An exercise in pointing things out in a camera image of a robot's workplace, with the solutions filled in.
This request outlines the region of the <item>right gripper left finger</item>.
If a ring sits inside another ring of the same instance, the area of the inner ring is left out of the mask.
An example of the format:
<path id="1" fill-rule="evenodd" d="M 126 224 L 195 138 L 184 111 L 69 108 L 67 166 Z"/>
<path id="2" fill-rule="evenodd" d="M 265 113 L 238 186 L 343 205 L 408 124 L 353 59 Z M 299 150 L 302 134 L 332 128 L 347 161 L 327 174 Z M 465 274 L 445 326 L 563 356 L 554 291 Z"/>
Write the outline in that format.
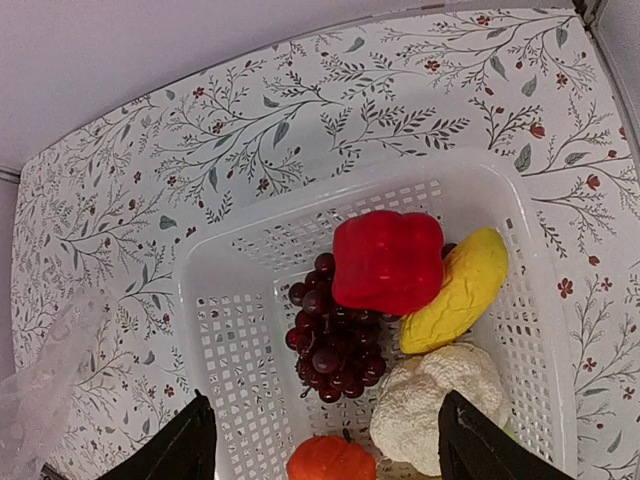
<path id="1" fill-rule="evenodd" d="M 215 476 L 217 431 L 209 399 L 194 399 L 103 480 L 208 479 Z"/>

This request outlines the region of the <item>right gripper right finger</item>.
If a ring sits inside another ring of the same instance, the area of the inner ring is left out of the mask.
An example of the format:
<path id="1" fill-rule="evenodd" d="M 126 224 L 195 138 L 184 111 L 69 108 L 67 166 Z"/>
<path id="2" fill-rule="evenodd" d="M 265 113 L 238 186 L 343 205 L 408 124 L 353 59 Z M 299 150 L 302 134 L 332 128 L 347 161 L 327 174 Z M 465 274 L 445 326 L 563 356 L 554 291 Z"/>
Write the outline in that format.
<path id="1" fill-rule="evenodd" d="M 444 480 L 562 480 L 569 476 L 512 440 L 458 391 L 438 414 Z"/>

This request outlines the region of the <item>white cauliflower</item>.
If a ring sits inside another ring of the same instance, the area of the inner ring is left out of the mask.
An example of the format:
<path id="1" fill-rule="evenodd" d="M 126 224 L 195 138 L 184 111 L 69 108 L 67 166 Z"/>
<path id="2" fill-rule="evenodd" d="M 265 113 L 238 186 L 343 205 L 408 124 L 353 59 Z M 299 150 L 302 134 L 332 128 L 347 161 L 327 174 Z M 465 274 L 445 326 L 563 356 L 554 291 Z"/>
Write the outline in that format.
<path id="1" fill-rule="evenodd" d="M 438 414 L 452 390 L 498 427 L 506 425 L 511 406 L 495 363 L 468 342 L 453 343 L 400 362 L 382 383 L 369 432 L 384 457 L 440 475 Z"/>

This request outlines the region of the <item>orange pumpkin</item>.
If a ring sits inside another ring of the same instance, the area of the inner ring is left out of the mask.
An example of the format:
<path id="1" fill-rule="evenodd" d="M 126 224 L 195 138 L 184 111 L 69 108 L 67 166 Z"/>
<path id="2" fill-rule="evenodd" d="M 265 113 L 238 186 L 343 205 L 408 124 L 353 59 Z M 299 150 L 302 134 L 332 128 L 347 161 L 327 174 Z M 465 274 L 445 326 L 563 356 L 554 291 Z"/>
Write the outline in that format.
<path id="1" fill-rule="evenodd" d="M 302 442 L 287 462 L 290 480 L 377 479 L 374 457 L 339 436 L 315 436 Z"/>

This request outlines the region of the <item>clear zip top bag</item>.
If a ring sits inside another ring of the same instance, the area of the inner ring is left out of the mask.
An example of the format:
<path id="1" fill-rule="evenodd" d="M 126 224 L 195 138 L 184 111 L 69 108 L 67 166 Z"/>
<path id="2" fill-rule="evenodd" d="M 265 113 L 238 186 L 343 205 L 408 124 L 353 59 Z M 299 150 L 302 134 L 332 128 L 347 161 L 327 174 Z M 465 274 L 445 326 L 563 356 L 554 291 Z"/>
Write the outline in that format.
<path id="1" fill-rule="evenodd" d="M 105 289 L 77 291 L 46 331 L 37 360 L 1 381 L 3 479 L 39 477 L 66 429 L 81 362 L 115 305 Z"/>

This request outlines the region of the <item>white plastic basket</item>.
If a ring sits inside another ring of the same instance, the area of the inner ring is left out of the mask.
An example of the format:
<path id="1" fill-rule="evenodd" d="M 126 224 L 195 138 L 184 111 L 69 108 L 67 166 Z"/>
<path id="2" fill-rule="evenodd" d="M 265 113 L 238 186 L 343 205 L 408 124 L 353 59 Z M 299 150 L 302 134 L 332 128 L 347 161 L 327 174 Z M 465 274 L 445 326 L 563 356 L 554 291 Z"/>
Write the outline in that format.
<path id="1" fill-rule="evenodd" d="M 449 242 L 490 227 L 509 252 L 497 299 L 465 340 L 486 351 L 510 398 L 518 443 L 568 475 L 577 470 L 568 334 L 550 288 L 553 268 L 530 196 L 512 166 L 477 148 L 377 163 L 261 201 L 193 238 L 174 281 L 179 338 L 191 386 L 216 414 L 220 479 L 282 479 L 295 448 L 348 431 L 372 448 L 377 398 L 322 402 L 306 392 L 285 342 L 289 287 L 327 252 L 335 229 L 374 210 L 425 212 Z"/>

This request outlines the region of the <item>red bell pepper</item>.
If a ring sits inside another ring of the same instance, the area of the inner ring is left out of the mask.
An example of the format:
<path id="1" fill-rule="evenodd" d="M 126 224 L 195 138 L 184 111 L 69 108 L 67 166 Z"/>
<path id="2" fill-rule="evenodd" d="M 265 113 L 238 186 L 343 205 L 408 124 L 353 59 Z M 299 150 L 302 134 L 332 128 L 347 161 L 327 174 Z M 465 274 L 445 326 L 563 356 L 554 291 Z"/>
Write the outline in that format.
<path id="1" fill-rule="evenodd" d="M 333 238 L 332 293 L 342 306 L 402 316 L 428 305 L 444 279 L 439 222 L 381 210 L 342 223 Z"/>

